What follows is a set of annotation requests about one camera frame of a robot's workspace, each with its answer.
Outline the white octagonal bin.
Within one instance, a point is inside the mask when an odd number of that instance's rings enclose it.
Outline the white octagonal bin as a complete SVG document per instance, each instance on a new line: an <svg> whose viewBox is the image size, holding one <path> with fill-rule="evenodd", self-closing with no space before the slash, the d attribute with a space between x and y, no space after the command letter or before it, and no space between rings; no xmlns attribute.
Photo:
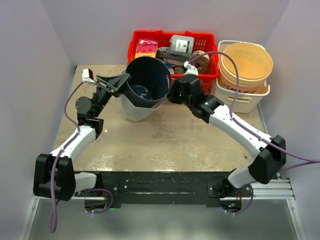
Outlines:
<svg viewBox="0 0 320 240"><path fill-rule="evenodd" d="M128 120L132 122L139 122L153 114L162 104L165 103L166 99L167 97L159 101L152 108L143 108L134 106L124 94L120 97L122 113Z"/></svg>

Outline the dark blue bucket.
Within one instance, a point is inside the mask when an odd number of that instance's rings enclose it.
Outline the dark blue bucket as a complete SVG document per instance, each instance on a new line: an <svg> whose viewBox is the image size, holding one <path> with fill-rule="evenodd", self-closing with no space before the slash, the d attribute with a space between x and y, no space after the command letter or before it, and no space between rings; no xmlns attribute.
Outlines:
<svg viewBox="0 0 320 240"><path fill-rule="evenodd" d="M124 95L139 108L152 108L167 97L173 80L167 66L160 60L143 56L132 60L126 68L131 79Z"/></svg>

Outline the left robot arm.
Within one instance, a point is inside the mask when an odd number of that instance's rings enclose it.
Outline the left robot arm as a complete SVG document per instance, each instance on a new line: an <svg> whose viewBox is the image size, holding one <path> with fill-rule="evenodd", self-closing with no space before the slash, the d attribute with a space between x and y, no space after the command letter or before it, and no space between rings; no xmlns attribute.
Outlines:
<svg viewBox="0 0 320 240"><path fill-rule="evenodd" d="M82 73L82 82L96 87L92 97L82 96L75 102L77 120L73 120L75 131L57 149L41 153L35 161L33 194L53 200L69 201L74 193L93 189L97 175L90 172L75 173L74 162L103 131L100 113L111 97L120 97L125 92L131 75L97 76L90 69Z"/></svg>

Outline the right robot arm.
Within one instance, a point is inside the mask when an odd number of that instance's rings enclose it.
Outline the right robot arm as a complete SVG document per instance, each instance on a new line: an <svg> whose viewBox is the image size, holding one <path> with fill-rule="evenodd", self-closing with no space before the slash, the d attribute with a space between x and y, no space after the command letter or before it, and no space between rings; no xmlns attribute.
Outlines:
<svg viewBox="0 0 320 240"><path fill-rule="evenodd" d="M286 147L283 137L263 133L233 114L220 99L205 94L195 75L187 74L176 79L168 100L185 105L196 118L224 131L253 157L248 166L232 170L214 186L221 198L251 183L268 184L286 164L287 157L282 152Z"/></svg>

